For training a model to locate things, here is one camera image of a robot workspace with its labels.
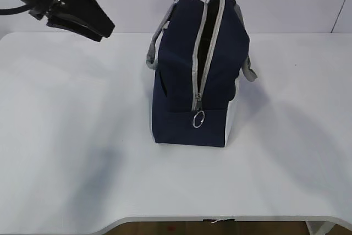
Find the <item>zipper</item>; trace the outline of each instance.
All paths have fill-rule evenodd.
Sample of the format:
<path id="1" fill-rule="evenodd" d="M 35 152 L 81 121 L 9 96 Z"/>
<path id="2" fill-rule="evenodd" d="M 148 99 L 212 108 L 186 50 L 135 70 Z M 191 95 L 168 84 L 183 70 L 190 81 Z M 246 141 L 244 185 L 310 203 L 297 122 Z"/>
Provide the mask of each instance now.
<path id="1" fill-rule="evenodd" d="M 202 16 L 202 22 L 199 28 L 199 32 L 197 35 L 194 51 L 193 51 L 193 65 L 192 65 L 192 85 L 193 85 L 193 102 L 192 102 L 192 111 L 196 111 L 196 115 L 193 118 L 193 127 L 194 128 L 200 128 L 203 125 L 203 122 L 205 120 L 205 113 L 203 111 L 202 107 L 202 98 L 203 98 L 203 93 L 204 93 L 204 88 L 205 84 L 208 78 L 208 73 L 210 69 L 210 65 L 212 62 L 214 50 L 215 50 L 215 45 L 217 42 L 217 37 L 219 34 L 220 30 L 220 25 L 222 21 L 222 17 L 224 14 L 224 9 L 225 9 L 225 0 L 219 0 L 219 9 L 213 29 L 213 34 L 211 37 L 209 49 L 208 49 L 208 54 L 206 57 L 206 62 L 204 65 L 203 69 L 203 75 L 201 79 L 200 86 L 198 85 L 198 51 L 199 51 L 199 46 L 200 46 L 200 41 L 201 41 L 201 36 L 204 31 L 204 26 L 205 22 L 207 19 L 207 11 L 208 11 L 208 4 L 204 3 L 204 10 L 203 10 L 203 16 Z M 199 125 L 196 125 L 196 120 L 197 117 L 202 115 L 202 119 Z"/>

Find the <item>metal ring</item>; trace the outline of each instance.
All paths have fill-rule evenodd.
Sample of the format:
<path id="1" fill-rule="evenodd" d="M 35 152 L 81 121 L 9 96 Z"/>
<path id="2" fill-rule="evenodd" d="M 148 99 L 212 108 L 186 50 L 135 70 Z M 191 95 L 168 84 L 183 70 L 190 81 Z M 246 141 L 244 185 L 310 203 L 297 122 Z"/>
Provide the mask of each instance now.
<path id="1" fill-rule="evenodd" d="M 196 119 L 197 119 L 199 114 L 203 114 L 203 118 L 202 118 L 202 121 L 200 122 L 200 124 L 197 126 L 196 125 Z M 195 127 L 196 129 L 200 128 L 203 125 L 203 123 L 204 123 L 204 119 L 205 119 L 205 112 L 203 110 L 198 111 L 197 114 L 193 118 L 193 127 Z"/>

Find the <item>bag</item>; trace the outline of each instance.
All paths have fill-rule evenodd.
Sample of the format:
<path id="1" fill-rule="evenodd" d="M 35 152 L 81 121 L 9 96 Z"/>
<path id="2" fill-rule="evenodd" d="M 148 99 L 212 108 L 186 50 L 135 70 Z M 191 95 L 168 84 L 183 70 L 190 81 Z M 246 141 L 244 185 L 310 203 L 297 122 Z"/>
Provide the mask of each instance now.
<path id="1" fill-rule="evenodd" d="M 163 36 L 155 60 L 156 41 Z M 249 81 L 249 37 L 235 0 L 175 0 L 152 38 L 155 142 L 224 147 L 240 69 Z"/>

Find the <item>gray zipper trim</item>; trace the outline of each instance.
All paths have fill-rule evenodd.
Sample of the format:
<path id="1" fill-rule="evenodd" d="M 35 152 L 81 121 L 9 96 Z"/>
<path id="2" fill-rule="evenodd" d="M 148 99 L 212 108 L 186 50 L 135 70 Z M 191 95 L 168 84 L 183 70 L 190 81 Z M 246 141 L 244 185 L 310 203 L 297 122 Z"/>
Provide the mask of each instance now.
<path id="1" fill-rule="evenodd" d="M 214 55 L 216 42 L 217 42 L 218 35 L 219 35 L 219 30 L 220 30 L 220 25 L 221 25 L 222 17 L 223 17 L 223 14 L 224 14 L 224 10 L 225 10 L 225 0 L 220 0 L 219 11 L 218 11 L 218 15 L 217 15 L 217 18 L 216 18 L 216 21 L 215 21 L 215 26 L 214 26 L 214 32 L 213 32 L 213 35 L 211 37 L 209 51 L 208 51 L 207 59 L 206 59 L 205 66 L 204 66 L 202 82 L 200 84 L 200 90 L 198 91 L 198 83 L 197 83 L 198 57 L 197 57 L 197 54 L 198 54 L 198 49 L 199 49 L 199 44 L 200 44 L 200 37 L 201 37 L 201 35 L 203 33 L 204 24 L 205 24 L 205 20 L 206 20 L 206 14 L 205 14 L 205 19 L 204 19 L 204 13 L 203 13 L 202 24 L 201 24 L 201 27 L 199 29 L 198 36 L 197 36 L 197 40 L 198 40 L 198 37 L 199 37 L 199 40 L 198 40 L 198 42 L 196 42 L 196 46 L 194 47 L 194 52 L 193 52 L 193 69 L 192 69 L 192 82 L 193 82 L 193 104 L 192 104 L 192 110 L 193 111 L 197 110 L 196 109 L 197 95 L 200 94 L 201 96 L 203 96 L 205 84 L 206 84 L 206 81 L 207 81 L 207 78 L 208 78 L 208 74 L 209 74 L 210 65 L 211 65 L 211 62 L 212 62 L 212 59 L 213 59 L 213 55 Z"/>
<path id="2" fill-rule="evenodd" d="M 207 19 L 207 12 L 208 12 L 208 4 L 204 3 L 202 21 L 197 34 L 197 38 L 196 38 L 196 42 L 193 50 L 193 56 L 192 56 L 192 61 L 193 61 L 192 63 L 192 85 L 193 85 L 192 110 L 195 110 L 197 105 L 196 95 L 198 94 L 198 50 L 199 50 L 200 39 L 202 37 L 202 33 L 204 30 L 205 21 Z"/>

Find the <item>black robotic arm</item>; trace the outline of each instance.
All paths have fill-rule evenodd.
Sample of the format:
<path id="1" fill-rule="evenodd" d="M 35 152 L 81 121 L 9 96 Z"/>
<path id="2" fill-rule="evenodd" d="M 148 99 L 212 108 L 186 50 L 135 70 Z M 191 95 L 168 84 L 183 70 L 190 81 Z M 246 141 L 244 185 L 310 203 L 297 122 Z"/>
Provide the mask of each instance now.
<path id="1" fill-rule="evenodd" d="M 47 26 L 69 30 L 95 41 L 108 38 L 115 25 L 96 0 L 21 0 L 24 6 L 0 9 L 0 15 L 29 10 L 38 20 L 48 18 Z"/>

